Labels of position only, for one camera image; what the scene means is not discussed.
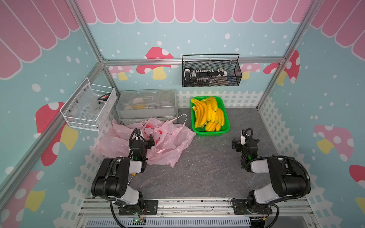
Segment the pink plastic bag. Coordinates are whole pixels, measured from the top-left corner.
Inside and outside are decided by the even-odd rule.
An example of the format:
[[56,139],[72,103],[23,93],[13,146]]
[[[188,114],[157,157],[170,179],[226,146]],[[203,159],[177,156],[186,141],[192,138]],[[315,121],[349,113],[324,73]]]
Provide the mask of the pink plastic bag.
[[150,118],[141,123],[143,136],[152,136],[155,142],[147,150],[148,165],[169,165],[174,168],[183,151],[191,145],[196,133],[185,125],[186,121],[183,124],[173,123],[179,118],[187,120],[187,115],[165,122]]

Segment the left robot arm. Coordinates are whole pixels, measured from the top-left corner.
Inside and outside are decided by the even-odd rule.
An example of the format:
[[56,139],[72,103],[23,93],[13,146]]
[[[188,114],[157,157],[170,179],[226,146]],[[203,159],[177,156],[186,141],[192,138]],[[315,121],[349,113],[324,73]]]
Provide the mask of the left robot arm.
[[101,197],[120,212],[126,211],[139,215],[147,206],[143,194],[128,184],[129,175],[143,173],[147,166],[147,150],[155,146],[152,135],[145,139],[140,129],[134,129],[128,140],[127,157],[105,158],[91,185],[94,197]]

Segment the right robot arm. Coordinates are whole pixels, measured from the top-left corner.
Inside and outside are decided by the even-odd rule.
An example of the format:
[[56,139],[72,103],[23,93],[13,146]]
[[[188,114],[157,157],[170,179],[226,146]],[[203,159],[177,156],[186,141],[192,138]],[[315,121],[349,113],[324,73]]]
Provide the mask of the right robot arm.
[[270,176],[270,183],[252,190],[246,199],[234,199],[232,206],[250,214],[269,212],[272,204],[304,197],[311,191],[307,169],[295,158],[284,155],[258,156],[258,139],[253,139],[253,129],[241,131],[240,140],[232,141],[232,148],[241,153],[241,168],[249,173]]

